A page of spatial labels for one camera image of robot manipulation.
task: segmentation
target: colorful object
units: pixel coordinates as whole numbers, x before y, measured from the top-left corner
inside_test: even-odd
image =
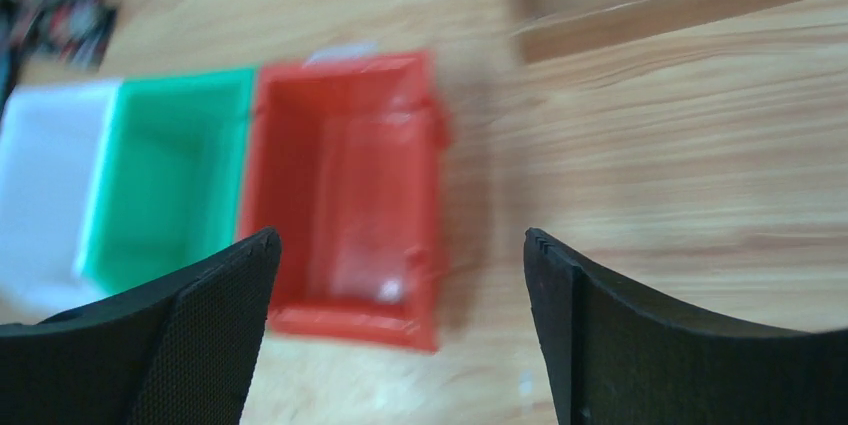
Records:
[[[118,293],[233,242],[253,82],[244,69],[124,84],[83,275]]]
[[[106,0],[3,0],[0,7],[0,79],[5,101],[22,61],[31,54],[97,66],[115,26]]]
[[[38,217],[22,229],[27,247],[61,245],[43,261],[96,285],[89,297],[272,226],[286,250],[273,330],[435,351],[449,140],[429,57],[322,60],[16,89],[0,134],[0,216]],[[56,236],[39,235],[54,225]],[[0,227],[0,244],[18,232]]]
[[[424,53],[261,70],[240,235],[283,237],[273,330],[436,350],[448,140],[430,82]]]

